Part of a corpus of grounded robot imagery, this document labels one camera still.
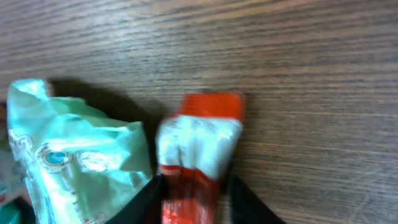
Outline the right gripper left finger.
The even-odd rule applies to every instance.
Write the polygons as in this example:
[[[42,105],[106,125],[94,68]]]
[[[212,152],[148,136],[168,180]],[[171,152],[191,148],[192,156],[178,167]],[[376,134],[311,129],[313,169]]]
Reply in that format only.
[[[157,175],[106,224],[161,224],[164,195],[164,177]]]

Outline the red stick sachet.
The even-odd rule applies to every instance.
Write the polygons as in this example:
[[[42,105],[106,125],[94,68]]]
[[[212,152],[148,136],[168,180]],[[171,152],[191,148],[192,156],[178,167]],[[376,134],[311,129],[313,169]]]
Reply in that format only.
[[[209,224],[243,130],[240,93],[189,93],[157,131],[157,162],[167,185],[162,223]]]

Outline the teal snack packet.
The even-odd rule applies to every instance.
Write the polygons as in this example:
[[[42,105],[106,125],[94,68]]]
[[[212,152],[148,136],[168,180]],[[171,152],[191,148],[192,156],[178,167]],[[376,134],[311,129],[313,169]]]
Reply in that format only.
[[[9,86],[7,127],[37,223],[139,221],[136,196],[152,179],[140,121],[111,119],[81,98],[50,96],[41,79],[23,79]]]

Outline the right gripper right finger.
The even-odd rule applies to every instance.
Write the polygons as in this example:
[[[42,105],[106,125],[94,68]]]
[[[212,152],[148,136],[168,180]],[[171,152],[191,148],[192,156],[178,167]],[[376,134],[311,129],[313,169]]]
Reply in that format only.
[[[232,224],[286,224],[238,176],[228,182]]]

